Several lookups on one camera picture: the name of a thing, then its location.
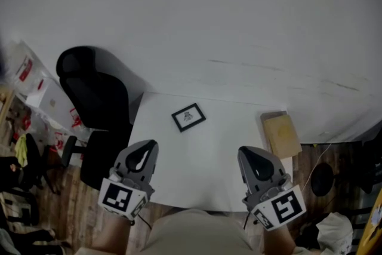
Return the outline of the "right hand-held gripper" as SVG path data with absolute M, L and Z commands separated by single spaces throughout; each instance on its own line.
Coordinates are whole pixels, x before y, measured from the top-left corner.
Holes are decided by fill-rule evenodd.
M 285 174 L 276 155 L 258 147 L 241 146 L 238 161 L 248 189 L 242 202 L 265 230 L 273 231 L 306 212 L 300 187 Z

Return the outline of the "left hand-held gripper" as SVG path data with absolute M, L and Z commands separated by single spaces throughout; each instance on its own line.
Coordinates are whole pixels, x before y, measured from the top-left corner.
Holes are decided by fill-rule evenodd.
M 155 191 L 149 182 L 158 153 L 159 145 L 155 140 L 137 142 L 122 150 L 109 177 L 102 181 L 98 205 L 110 213 L 134 220 Z

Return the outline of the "black picture frame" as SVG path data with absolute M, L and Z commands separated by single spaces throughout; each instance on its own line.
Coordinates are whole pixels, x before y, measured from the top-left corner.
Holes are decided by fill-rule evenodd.
M 173 113 L 171 117 L 181 133 L 206 120 L 205 115 L 197 103 Z

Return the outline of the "person's right forearm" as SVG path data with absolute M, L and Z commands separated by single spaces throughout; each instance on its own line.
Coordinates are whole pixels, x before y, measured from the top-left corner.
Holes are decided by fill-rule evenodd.
M 264 231 L 265 255 L 292 255 L 296 244 L 286 225 Z

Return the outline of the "person's left forearm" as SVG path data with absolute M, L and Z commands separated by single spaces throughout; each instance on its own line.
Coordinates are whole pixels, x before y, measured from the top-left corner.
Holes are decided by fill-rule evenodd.
M 130 227 L 129 219 L 107 211 L 107 220 L 91 248 L 116 255 L 126 255 Z

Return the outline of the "white desk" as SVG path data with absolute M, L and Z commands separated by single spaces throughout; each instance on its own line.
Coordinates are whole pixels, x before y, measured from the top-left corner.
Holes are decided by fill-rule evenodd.
M 172 115 L 197 104 L 205 121 L 180 131 Z M 274 107 L 145 93 L 130 143 L 159 145 L 151 201 L 180 208 L 244 212 L 247 187 L 238 164 L 241 146 L 267 148 L 261 115 Z

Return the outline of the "yellowish book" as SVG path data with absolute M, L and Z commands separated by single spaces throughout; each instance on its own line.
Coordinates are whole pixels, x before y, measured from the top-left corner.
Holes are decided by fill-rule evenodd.
M 280 159 L 292 158 L 302 151 L 289 115 L 278 115 L 263 121 L 264 133 L 272 153 Z

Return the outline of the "brown book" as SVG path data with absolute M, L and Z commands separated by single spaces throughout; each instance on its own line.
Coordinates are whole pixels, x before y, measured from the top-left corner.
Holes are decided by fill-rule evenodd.
M 282 115 L 286 115 L 286 114 L 287 114 L 287 111 L 283 110 L 283 111 L 266 112 L 266 113 L 262 113 L 260 115 L 260 120 L 261 120 L 261 123 L 262 123 L 262 126 L 263 126 L 263 131 L 264 131 L 265 142 L 266 142 L 266 145 L 267 145 L 267 150 L 269 152 L 271 152 L 271 153 L 273 151 L 272 151 L 272 146 L 270 144 L 269 137 L 268 137 L 268 135 L 266 133 L 265 121 L 268 120 L 268 119 L 276 118 L 276 117 L 279 117 L 279 116 L 282 116 Z

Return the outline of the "black mesh office chair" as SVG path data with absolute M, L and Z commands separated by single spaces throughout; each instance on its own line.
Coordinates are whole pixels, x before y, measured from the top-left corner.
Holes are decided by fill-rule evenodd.
M 128 91 L 118 78 L 96 69 L 93 47 L 78 46 L 62 52 L 56 72 L 82 123 L 93 129 L 84 147 L 76 145 L 77 137 L 68 138 L 62 163 L 67 167 L 72 155 L 82 155 L 80 179 L 99 190 L 118 154 L 128 146 L 133 129 Z

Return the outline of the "person's beige clothing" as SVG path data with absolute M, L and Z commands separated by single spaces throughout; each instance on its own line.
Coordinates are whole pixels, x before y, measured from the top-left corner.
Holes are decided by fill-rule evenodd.
M 75 255 L 116 255 L 81 247 Z M 145 246 L 135 255 L 265 255 L 253 247 L 240 224 L 230 217 L 189 209 L 161 217 Z M 298 247 L 292 255 L 320 255 Z

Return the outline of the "black chair with cloth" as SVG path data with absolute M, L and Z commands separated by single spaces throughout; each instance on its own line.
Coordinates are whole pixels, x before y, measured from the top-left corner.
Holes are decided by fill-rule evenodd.
M 55 168 L 55 165 L 47 164 L 49 149 L 44 149 L 44 153 L 41 155 L 33 136 L 29 133 L 26 134 L 26 148 L 27 166 L 23 167 L 23 186 L 27 190 L 33 186 L 42 189 L 41 179 L 44 178 L 51 192 L 59 195 L 60 191 L 53 187 L 47 174 L 48 170 Z

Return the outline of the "white cardboard box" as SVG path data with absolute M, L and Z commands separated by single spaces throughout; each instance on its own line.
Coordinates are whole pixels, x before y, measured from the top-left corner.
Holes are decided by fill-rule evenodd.
M 75 123 L 73 103 L 52 79 L 44 78 L 39 89 L 27 96 L 26 104 L 42 115 L 54 128 L 70 131 Z

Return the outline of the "white paper scrap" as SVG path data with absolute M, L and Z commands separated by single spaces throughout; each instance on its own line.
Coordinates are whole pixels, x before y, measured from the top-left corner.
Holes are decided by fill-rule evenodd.
M 377 227 L 382 220 L 382 204 L 378 205 L 371 216 L 371 224 L 373 227 Z

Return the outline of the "light wooden shelf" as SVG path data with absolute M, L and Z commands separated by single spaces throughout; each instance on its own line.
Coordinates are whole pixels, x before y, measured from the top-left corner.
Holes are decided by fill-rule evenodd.
M 5 84 L 0 84 L 0 130 L 2 130 L 5 118 L 14 99 L 15 92 Z

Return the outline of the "white boxes with red labels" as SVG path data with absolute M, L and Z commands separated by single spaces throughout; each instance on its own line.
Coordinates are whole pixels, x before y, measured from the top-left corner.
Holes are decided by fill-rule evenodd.
M 52 79 L 58 84 L 34 52 L 23 41 L 10 42 L 5 47 L 4 59 L 6 81 L 15 89 L 29 109 L 31 108 L 26 104 L 27 96 L 39 89 L 44 78 Z M 27 132 L 33 134 L 45 144 L 54 146 L 58 151 L 63 150 L 63 146 L 70 136 L 77 137 L 80 144 L 86 143 L 90 137 L 90 130 L 82 125 L 76 109 L 72 112 L 75 123 L 70 131 L 54 128 L 42 115 L 33 109 L 31 111 L 30 125 L 27 127 Z

